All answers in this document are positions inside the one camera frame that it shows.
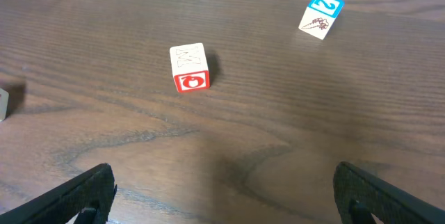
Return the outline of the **blue number 2 block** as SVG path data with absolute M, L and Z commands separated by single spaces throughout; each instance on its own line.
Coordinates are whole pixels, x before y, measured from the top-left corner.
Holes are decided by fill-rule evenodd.
M 311 0 L 298 28 L 323 40 L 344 6 L 343 0 Z

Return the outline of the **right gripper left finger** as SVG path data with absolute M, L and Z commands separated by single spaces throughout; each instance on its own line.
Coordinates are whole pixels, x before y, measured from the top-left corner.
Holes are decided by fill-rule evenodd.
M 117 186 L 112 168 L 101 163 L 41 196 L 1 215 L 5 224 L 105 224 Z

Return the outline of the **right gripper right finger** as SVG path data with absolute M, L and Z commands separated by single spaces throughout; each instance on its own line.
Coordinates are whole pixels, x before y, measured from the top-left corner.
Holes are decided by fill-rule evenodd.
M 433 224 L 444 210 L 424 202 L 371 173 L 342 161 L 333 176 L 334 201 L 343 224 Z

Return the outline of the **blue top block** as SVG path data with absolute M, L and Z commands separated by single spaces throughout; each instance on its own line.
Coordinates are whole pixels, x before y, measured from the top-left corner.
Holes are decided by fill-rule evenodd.
M 1 101 L 0 101 L 0 121 L 4 121 L 6 119 L 6 114 L 8 110 L 8 100 L 9 100 L 9 93 L 4 90 L 0 89 L 1 93 Z

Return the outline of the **white M letter block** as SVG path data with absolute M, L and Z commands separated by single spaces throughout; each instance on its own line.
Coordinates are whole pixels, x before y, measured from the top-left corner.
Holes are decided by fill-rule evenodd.
M 210 87 L 209 66 L 201 42 L 171 47 L 170 61 L 179 93 Z

